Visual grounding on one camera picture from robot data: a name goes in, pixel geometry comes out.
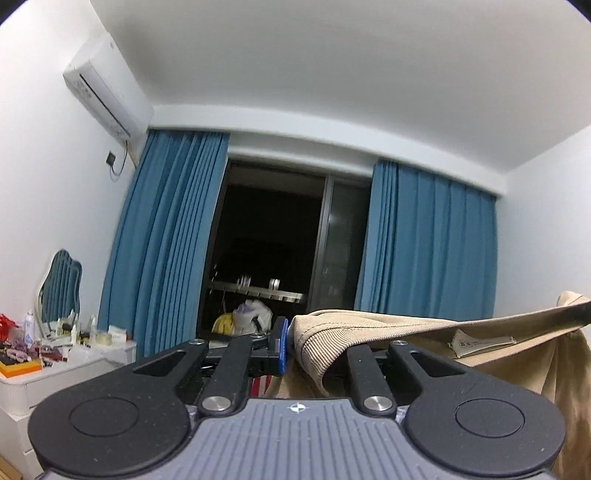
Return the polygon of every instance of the ribbed rubber surface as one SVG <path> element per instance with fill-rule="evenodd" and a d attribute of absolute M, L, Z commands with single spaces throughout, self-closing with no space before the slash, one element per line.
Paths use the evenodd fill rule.
<path fill-rule="evenodd" d="M 47 480 L 62 478 L 54 473 Z M 420 456 L 390 419 L 349 400 L 251 399 L 205 420 L 187 447 L 141 480 L 459 480 Z M 546 473 L 537 480 L 551 480 Z"/>

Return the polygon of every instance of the white dresser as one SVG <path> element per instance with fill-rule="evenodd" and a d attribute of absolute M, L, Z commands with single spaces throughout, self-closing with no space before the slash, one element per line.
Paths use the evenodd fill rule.
<path fill-rule="evenodd" d="M 0 455 L 24 480 L 43 473 L 27 435 L 33 409 L 52 393 L 135 362 L 135 347 L 135 342 L 91 348 L 76 345 L 65 363 L 12 378 L 0 374 Z"/>

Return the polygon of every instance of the red bag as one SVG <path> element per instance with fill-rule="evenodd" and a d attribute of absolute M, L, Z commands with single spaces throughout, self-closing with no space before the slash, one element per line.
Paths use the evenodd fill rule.
<path fill-rule="evenodd" d="M 17 324 L 14 323 L 10 318 L 0 313 L 0 342 L 6 342 L 8 338 L 8 332 L 11 328 L 16 327 Z"/>

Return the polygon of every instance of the air conditioner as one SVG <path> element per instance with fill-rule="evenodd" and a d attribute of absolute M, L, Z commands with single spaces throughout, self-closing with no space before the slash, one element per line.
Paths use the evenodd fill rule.
<path fill-rule="evenodd" d="M 108 33 L 86 42 L 63 73 L 74 94 L 116 138 L 146 132 L 154 108 Z"/>

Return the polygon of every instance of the metal rivet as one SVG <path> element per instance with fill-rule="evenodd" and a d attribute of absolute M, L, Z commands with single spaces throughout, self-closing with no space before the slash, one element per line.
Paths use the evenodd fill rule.
<path fill-rule="evenodd" d="M 373 411 L 384 411 L 392 408 L 392 400 L 388 397 L 382 397 L 381 395 L 373 395 L 366 398 L 363 401 L 363 406 Z"/>
<path fill-rule="evenodd" d="M 230 408 L 232 402 L 226 397 L 208 397 L 201 402 L 203 408 L 209 411 L 224 411 Z"/>

